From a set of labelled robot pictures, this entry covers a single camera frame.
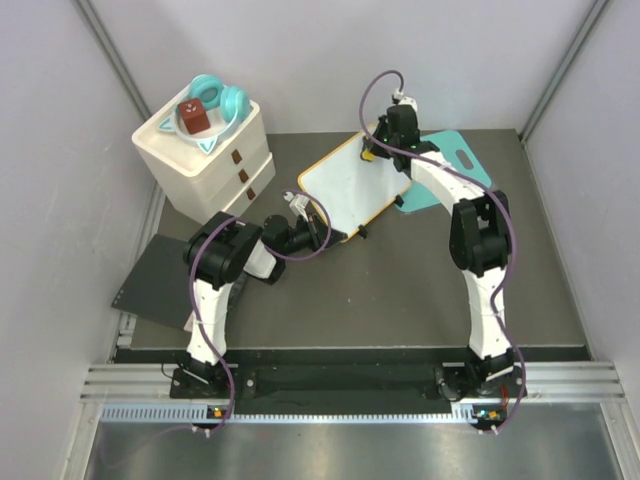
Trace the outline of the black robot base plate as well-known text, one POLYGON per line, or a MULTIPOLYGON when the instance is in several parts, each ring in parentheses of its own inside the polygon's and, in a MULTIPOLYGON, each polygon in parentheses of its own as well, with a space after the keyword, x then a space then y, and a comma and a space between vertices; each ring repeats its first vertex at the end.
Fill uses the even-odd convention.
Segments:
POLYGON ((506 396, 515 399, 522 384, 518 367, 480 385, 457 364, 244 364, 232 373, 234 391, 221 368, 208 381, 178 369, 170 397, 213 404, 233 398, 233 413, 244 414, 444 413, 454 400, 499 406, 506 396))

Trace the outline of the yellow-framed whiteboard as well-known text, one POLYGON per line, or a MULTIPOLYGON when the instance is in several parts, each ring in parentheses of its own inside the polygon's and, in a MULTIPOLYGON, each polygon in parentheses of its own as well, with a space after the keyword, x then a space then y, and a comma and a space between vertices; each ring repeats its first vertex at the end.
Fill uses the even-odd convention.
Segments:
POLYGON ((347 239, 394 204, 411 186, 389 159, 361 158, 364 133, 359 131, 297 178, 300 189, 316 198, 316 210, 347 239))

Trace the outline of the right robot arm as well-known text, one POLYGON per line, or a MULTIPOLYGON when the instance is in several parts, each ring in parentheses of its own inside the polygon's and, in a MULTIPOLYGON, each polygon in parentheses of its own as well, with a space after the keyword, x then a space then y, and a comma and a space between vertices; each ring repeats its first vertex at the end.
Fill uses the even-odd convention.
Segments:
POLYGON ((466 380, 474 393, 490 395, 503 383, 502 370, 513 363, 500 288, 512 247, 506 196, 457 171, 435 144, 423 141, 408 104, 387 109, 371 142, 376 156, 391 158, 397 171, 423 185, 451 215, 449 252, 467 285, 469 348, 479 362, 469 367, 466 380))

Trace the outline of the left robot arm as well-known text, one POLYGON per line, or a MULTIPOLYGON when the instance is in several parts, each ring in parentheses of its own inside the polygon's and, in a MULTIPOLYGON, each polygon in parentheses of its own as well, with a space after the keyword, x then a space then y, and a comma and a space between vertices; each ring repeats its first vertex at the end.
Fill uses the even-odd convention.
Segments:
POLYGON ((216 396, 226 387, 227 374, 216 364, 227 350, 225 323, 240 277, 272 285, 287 262, 299 259, 298 252, 329 247, 332 234, 314 213, 298 216, 293 225, 282 215, 271 215, 259 226, 220 211, 191 237, 183 255, 192 303, 187 353, 201 363, 191 381, 203 395, 216 396))

